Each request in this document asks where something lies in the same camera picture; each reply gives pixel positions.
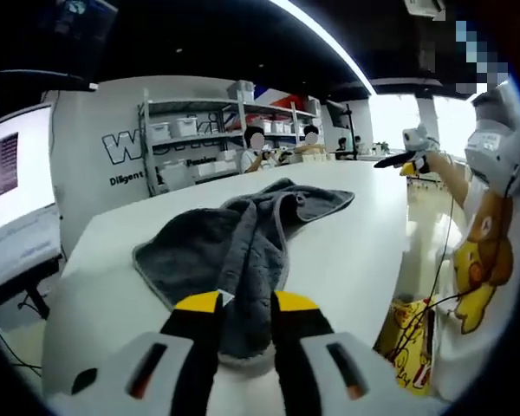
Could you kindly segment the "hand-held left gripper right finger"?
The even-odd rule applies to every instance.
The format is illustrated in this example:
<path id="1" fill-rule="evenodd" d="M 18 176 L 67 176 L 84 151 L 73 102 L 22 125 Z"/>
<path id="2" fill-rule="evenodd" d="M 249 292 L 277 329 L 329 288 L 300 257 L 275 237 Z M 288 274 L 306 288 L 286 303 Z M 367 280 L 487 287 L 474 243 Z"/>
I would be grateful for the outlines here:
<path id="1" fill-rule="evenodd" d="M 335 332 L 306 296 L 271 295 L 275 369 L 287 415 L 414 415 L 388 361 L 348 332 Z"/>

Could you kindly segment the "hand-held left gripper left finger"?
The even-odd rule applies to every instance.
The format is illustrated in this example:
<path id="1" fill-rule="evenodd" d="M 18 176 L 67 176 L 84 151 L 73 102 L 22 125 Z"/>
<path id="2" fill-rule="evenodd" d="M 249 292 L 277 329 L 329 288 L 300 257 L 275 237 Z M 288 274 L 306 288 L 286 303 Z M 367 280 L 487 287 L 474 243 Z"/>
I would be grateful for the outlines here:
<path id="1" fill-rule="evenodd" d="M 204 415 L 224 320 L 217 291 L 179 302 L 162 329 L 137 336 L 62 397 L 65 415 Z"/>

